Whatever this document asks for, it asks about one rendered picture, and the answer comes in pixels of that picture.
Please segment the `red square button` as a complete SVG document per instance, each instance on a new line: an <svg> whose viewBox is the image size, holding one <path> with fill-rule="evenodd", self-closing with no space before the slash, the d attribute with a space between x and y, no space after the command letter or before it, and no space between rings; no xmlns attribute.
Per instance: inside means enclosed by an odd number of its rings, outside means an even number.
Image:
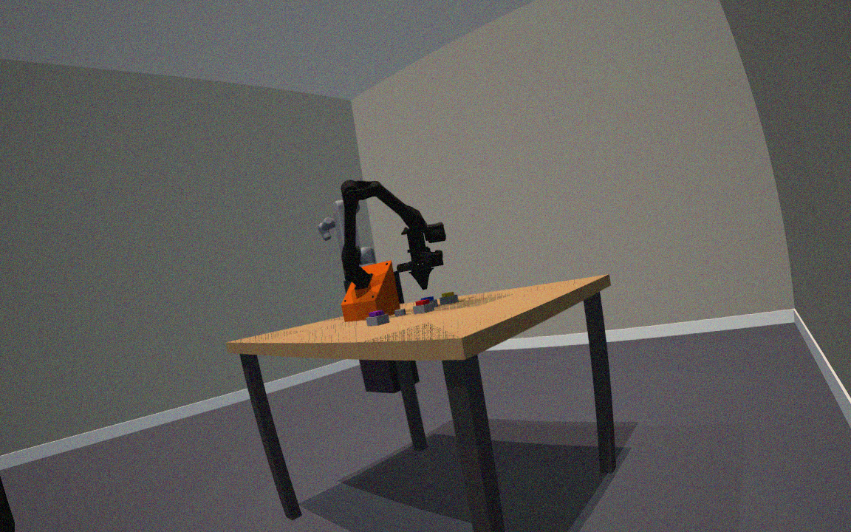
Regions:
<svg viewBox="0 0 851 532"><path fill-rule="evenodd" d="M423 314L429 313L429 311L434 311L434 303L430 303L428 300L416 301L416 306L413 307L414 315L415 314Z"/></svg>

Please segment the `yellow button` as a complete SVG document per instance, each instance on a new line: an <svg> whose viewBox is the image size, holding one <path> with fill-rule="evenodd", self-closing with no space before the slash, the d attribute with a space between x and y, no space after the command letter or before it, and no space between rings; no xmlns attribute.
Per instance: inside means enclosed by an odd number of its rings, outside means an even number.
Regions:
<svg viewBox="0 0 851 532"><path fill-rule="evenodd" d="M442 298L440 299L440 305L449 305L458 301L458 294L454 294L454 292L443 293Z"/></svg>

